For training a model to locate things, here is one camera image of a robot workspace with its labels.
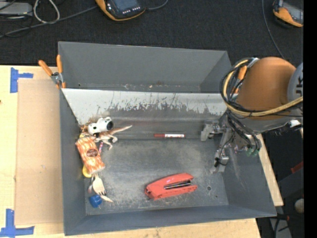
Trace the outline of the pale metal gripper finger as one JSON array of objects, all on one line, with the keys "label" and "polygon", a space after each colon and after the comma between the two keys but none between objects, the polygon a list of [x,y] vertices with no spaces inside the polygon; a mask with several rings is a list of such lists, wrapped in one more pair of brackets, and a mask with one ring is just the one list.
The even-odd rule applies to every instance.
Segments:
[{"label": "pale metal gripper finger", "polygon": [[211,173],[223,173],[226,165],[229,161],[229,157],[226,155],[224,150],[217,150],[214,156],[213,165],[211,167]]},{"label": "pale metal gripper finger", "polygon": [[206,141],[212,138],[216,134],[220,134],[220,126],[218,121],[205,121],[203,125],[203,130],[201,131],[201,141]]}]

